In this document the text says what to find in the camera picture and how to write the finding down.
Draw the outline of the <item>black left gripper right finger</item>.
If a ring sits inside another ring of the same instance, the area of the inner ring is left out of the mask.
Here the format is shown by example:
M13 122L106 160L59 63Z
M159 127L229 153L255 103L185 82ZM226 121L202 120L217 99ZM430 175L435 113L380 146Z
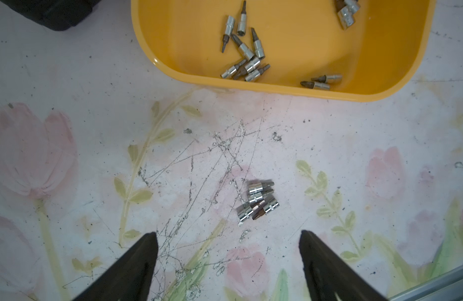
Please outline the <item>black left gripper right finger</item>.
M301 231L299 250L312 300L386 300L313 232Z

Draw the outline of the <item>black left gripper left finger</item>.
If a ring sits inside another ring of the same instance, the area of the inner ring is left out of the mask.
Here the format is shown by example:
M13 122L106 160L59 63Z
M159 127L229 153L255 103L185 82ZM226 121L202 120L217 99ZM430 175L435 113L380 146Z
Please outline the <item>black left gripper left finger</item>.
M75 299L147 300L158 251L156 233L146 233Z

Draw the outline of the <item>single metal bit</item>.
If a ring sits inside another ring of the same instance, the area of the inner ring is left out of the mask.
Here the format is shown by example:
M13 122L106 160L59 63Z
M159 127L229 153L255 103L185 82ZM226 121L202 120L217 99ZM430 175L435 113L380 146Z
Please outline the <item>single metal bit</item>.
M302 87L307 89L315 89L315 90L330 90L331 86L327 83L316 82L316 81L302 81L300 83Z

